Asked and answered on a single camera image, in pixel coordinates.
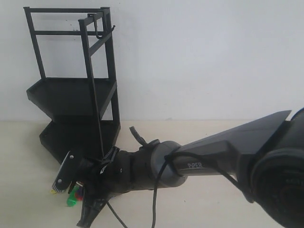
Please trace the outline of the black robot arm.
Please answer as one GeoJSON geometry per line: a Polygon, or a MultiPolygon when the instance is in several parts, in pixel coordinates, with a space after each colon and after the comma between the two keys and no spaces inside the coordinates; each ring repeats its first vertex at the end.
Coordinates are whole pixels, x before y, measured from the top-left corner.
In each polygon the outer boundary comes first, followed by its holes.
{"type": "Polygon", "coordinates": [[[180,145],[146,142],[131,127],[140,148],[115,148],[108,164],[84,173],[78,226],[88,228],[113,196],[172,188],[189,176],[222,175],[285,228],[304,225],[304,112],[290,120],[280,111],[207,138],[180,145]]]}

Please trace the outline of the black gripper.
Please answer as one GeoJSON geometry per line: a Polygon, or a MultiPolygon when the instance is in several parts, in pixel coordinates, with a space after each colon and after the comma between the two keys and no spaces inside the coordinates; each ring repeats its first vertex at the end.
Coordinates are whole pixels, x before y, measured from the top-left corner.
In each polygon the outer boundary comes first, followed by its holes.
{"type": "Polygon", "coordinates": [[[91,227],[113,195],[153,190],[156,180],[151,167],[153,151],[152,146],[142,146],[136,152],[119,150],[111,162],[86,158],[81,217],[76,226],[91,227]]]}

